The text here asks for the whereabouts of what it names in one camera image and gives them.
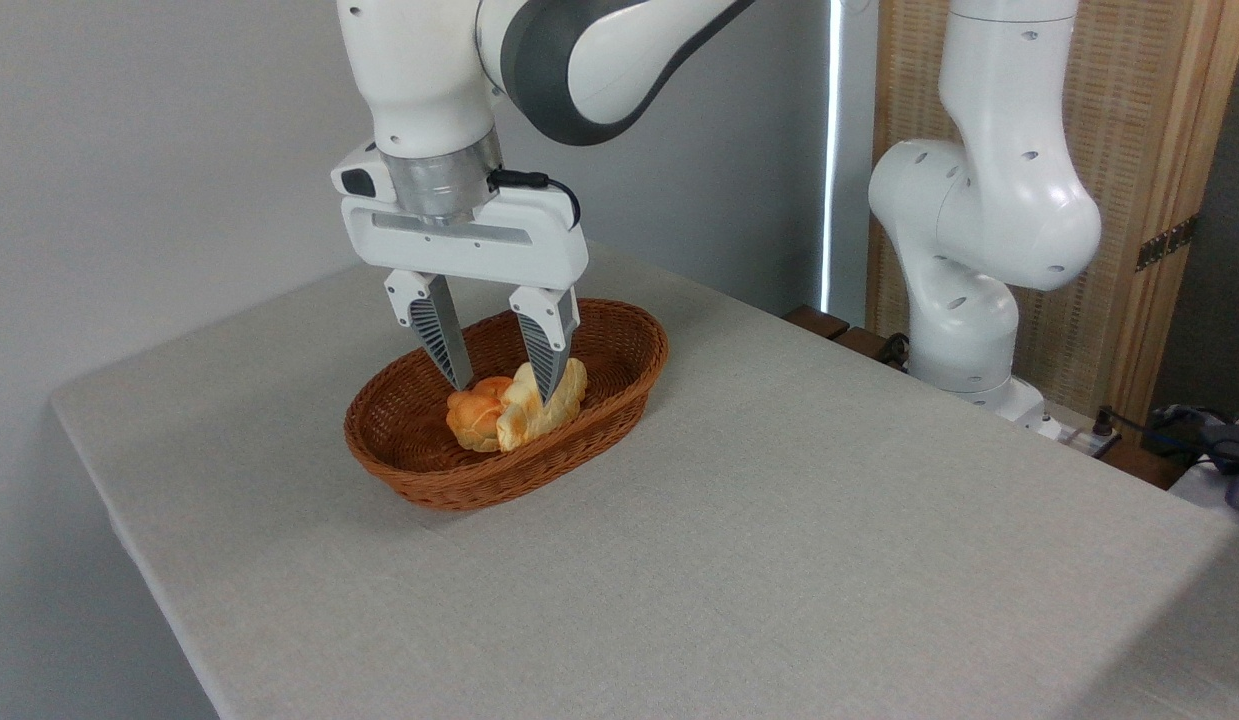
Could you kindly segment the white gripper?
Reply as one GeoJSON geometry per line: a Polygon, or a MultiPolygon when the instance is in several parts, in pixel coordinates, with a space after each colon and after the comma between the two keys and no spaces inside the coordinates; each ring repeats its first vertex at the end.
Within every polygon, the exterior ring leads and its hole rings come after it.
{"type": "Polygon", "coordinates": [[[331,178],[344,196],[354,250],[370,265],[398,269],[383,283],[398,322],[413,328],[453,389],[463,392],[475,373],[445,275],[527,286],[510,292],[510,310],[546,406],[581,322],[572,288],[589,263],[581,209],[564,183],[496,167],[497,155],[492,140],[422,159],[369,143],[331,178]]]}

